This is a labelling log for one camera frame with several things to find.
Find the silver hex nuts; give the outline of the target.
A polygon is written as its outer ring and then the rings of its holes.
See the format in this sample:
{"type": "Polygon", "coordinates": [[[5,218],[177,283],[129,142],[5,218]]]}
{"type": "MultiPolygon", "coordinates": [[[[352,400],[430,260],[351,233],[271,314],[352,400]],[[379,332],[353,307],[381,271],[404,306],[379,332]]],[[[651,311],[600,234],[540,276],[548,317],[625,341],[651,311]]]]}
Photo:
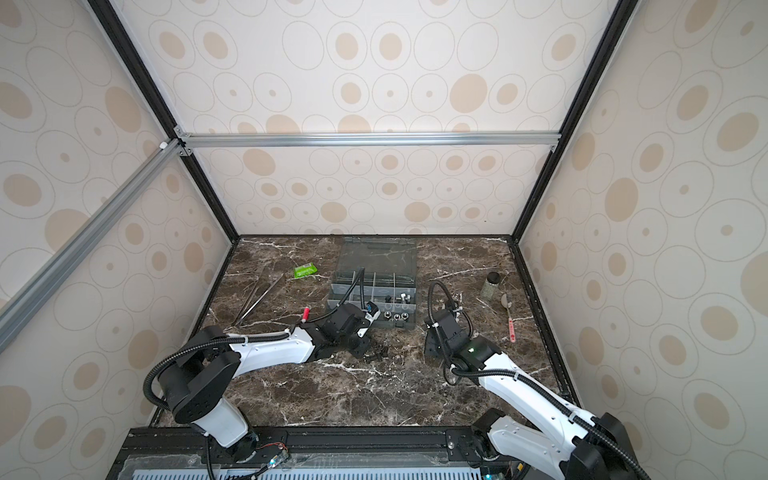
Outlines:
{"type": "Polygon", "coordinates": [[[410,315],[407,311],[404,311],[404,312],[385,311],[384,317],[387,321],[391,321],[391,322],[407,322],[410,318],[410,315]]]}

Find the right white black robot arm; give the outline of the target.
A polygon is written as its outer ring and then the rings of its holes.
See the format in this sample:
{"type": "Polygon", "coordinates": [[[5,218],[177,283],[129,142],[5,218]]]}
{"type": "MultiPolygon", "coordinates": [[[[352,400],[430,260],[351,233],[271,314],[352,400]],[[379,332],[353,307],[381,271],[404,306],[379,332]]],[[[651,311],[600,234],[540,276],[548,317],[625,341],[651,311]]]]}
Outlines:
{"type": "Polygon", "coordinates": [[[648,479],[625,425],[600,417],[553,393],[501,348],[476,335],[447,286],[436,280],[427,293],[425,350],[441,360],[446,381],[466,379],[500,397],[533,425],[492,412],[478,427],[493,456],[514,457],[553,479],[648,479]]]}

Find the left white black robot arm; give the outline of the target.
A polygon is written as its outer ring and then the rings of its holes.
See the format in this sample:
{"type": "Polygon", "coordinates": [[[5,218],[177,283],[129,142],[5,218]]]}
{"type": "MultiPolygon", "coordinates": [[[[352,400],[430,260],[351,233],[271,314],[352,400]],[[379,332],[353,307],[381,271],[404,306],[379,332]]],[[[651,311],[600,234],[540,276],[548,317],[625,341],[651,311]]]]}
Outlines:
{"type": "Polygon", "coordinates": [[[265,368],[323,360],[339,351],[364,357],[370,346],[366,334],[380,316],[378,306],[365,299],[364,276],[365,270],[359,269],[329,313],[282,332],[234,335],[216,326],[199,331],[150,369],[143,382],[146,400],[223,448],[251,447],[255,432],[224,398],[231,381],[265,368]]]}

